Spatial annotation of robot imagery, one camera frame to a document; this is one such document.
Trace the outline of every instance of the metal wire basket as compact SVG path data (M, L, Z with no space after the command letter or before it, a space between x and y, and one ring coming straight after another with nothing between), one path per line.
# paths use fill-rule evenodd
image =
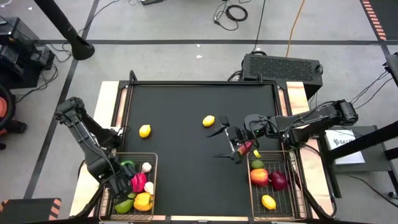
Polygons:
M250 196L252 215L257 221L265 220L302 220L307 217L304 195L301 186L297 186L294 179L294 172L299 173L297 160L294 152L291 151L259 151L261 155L257 158L253 153L247 156L248 174L250 183ZM251 162L260 160L264 168L271 174L277 170L287 178L287 187L282 190L274 190L271 183L261 187L251 183L250 171ZM263 195L270 195L276 202L275 210L266 209L261 202Z
M141 171L142 164L149 162L152 166L150 172L146 173L147 181L154 183L154 204L152 209L146 212L136 210L134 207L128 213L119 214L114 209L114 200L109 194L108 189L104 189L103 196L99 208L99 219L101 221L117 221L117 222L150 222L154 216L155 208L155 192L156 192L156 171L157 171L157 154L144 152L120 152L116 153L120 161L132 160L137 171Z

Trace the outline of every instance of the red bell pepper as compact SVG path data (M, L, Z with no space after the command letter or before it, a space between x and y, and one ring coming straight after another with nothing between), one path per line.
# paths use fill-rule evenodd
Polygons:
M137 173L133 179L131 179L132 191L135 193L142 192L144 185L147 182L145 174Z

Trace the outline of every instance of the yellow lemon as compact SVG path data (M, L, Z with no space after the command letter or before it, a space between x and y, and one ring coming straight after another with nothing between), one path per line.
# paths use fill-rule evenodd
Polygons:
M263 195L261 198L261 203L264 207L268 208L269 210L276 209L276 202L269 195Z
M149 136L149 134L150 134L150 125L149 124L142 125L141 128L139 129L140 137L146 138Z
M215 119L216 118L212 115L207 116L205 119L203 119L204 127L210 127L211 125L213 125Z
M254 153L254 155L255 155L257 158L261 158L261 155L260 155L259 151L257 151L257 149L254 150L253 153Z

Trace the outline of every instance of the gray floor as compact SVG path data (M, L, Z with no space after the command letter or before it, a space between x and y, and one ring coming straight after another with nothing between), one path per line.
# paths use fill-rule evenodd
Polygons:
M57 1L76 29L81 29L93 0ZM101 0L100 9L109 0ZM247 21L239 29L227 32L214 25L212 16L219 1L166 2L143 7L119 0L103 10L93 21L88 39L174 40L174 39L254 39L262 1L244 5ZM268 0L260 39L287 40L299 1ZM2 16L19 16L41 39L62 39L33 1L13 1L0 8ZM226 26L233 23L225 20ZM297 23L295 40L377 40L357 0L307 0ZM269 55L284 56L286 45L258 45ZM133 69L140 80L226 80L240 67L245 53L253 45L175 44L175 45L95 45L92 58L78 63L68 96L84 99L87 112L93 114L102 81L126 80ZM391 52L397 46L389 46ZM351 100L382 72L384 54L377 45L293 45L290 57L317 59L325 68L318 102ZM59 77L46 90L31 94L17 105L16 118L29 129L23 135L2 139L7 150L0 152L0 200L22 198L49 128L72 60L57 64ZM365 102L382 84L378 82L358 101ZM368 105L358 110L357 125L383 127L398 117L398 94L389 82ZM389 141L387 148L398 141ZM66 127L57 126L44 163L34 198L60 197L61 218L66 218L72 204L78 165L83 153ZM361 174L381 192L393 190L386 173ZM396 208L383 201L363 183L339 175L343 198L338 199L337 218L356 222L396 223Z

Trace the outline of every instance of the garlic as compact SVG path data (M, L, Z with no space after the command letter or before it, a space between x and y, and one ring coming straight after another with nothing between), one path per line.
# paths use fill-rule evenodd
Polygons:
M144 190L145 190L145 192L148 192L151 195L153 195L154 194L154 183L146 182L146 184L144 185Z
M141 172L146 173L149 172L152 169L152 166L150 165L149 162L145 162L142 164Z

